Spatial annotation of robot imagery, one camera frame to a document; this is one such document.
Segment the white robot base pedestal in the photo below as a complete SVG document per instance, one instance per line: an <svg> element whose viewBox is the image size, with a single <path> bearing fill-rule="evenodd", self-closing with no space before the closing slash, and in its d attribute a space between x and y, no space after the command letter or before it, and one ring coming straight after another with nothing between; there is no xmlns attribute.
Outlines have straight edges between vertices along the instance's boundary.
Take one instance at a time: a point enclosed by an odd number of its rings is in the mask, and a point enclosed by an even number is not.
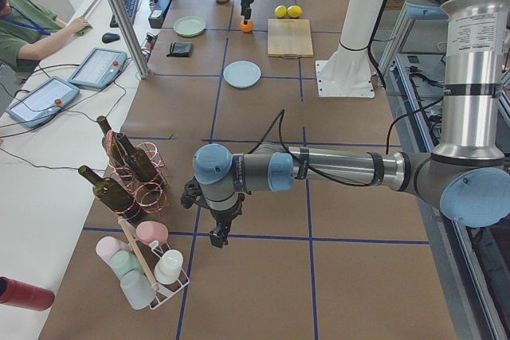
<svg viewBox="0 0 510 340"><path fill-rule="evenodd" d="M316 62L318 95L373 98L369 46L385 0L349 0L338 49Z"/></svg>

